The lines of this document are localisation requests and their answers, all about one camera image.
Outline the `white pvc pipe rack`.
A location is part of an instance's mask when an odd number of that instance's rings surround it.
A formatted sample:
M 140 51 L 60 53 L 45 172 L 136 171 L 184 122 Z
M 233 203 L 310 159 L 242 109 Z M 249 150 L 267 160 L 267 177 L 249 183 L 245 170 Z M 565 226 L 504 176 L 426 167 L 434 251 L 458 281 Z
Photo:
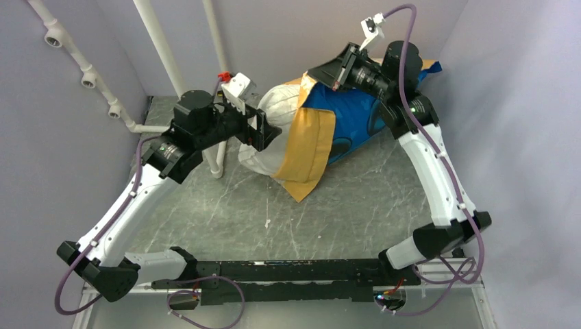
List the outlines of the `white pvc pipe rack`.
M 112 13 L 143 32 L 131 1 L 47 1 L 46 6 L 72 35 L 80 51 L 128 109 L 141 118 L 150 93 L 118 40 Z M 30 182 L 83 186 L 121 183 L 129 173 L 137 136 L 106 115 L 106 101 L 84 88 L 71 56 L 50 47 L 40 17 L 26 1 L 3 4 L 2 55 L 5 127 L 3 159 Z

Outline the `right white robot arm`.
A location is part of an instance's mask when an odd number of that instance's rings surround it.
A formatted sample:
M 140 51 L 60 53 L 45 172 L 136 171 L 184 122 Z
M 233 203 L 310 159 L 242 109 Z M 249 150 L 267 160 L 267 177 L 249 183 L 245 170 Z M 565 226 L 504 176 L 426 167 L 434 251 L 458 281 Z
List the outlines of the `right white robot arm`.
M 329 162 L 351 153 L 388 129 L 403 147 L 430 207 L 432 222 L 383 252 L 378 277 L 395 284 L 404 268 L 431 260 L 472 240 L 491 224 L 461 186 L 446 154 L 432 102 L 419 92 L 427 75 L 414 44 L 390 43 L 375 62 L 357 44 L 349 43 L 334 59 L 311 68 L 315 82 L 305 106 L 330 110 L 335 128 Z

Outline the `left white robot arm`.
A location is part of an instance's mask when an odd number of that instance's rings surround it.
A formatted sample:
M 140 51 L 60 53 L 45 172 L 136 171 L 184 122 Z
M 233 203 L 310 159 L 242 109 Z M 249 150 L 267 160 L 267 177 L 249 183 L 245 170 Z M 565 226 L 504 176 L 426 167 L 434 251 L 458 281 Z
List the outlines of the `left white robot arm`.
M 149 254 L 128 249 L 145 219 L 202 163 L 203 151 L 230 138 L 257 151 L 281 134 L 266 113 L 238 97 L 216 101 L 204 90 L 184 93 L 173 106 L 167 131 L 136 151 L 136 172 L 94 228 L 78 241 L 65 241 L 58 256 L 102 298 L 115 302 L 139 284 L 173 281 L 191 286 L 197 259 L 180 247 Z

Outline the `white pillow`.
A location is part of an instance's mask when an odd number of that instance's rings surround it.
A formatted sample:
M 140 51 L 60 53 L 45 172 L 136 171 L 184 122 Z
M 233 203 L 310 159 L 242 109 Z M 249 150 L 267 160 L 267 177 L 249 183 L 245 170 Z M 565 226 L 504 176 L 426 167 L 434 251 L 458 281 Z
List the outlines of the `white pillow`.
M 278 172 L 285 157 L 289 130 L 297 111 L 299 90 L 299 84 L 281 84 L 262 96 L 258 103 L 259 109 L 266 113 L 267 122 L 281 128 L 282 133 L 263 151 L 242 144 L 238 149 L 238 161 L 242 166 L 267 176 Z

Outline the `yellow and blue pillowcase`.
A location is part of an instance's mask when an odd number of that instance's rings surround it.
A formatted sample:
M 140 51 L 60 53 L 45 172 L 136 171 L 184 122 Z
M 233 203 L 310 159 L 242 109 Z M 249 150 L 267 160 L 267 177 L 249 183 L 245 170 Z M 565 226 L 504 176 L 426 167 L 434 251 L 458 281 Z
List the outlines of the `yellow and blue pillowcase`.
M 386 128 L 380 101 L 359 90 L 333 91 L 303 75 L 282 166 L 270 176 L 296 201 L 321 181 L 328 165 L 363 146 Z

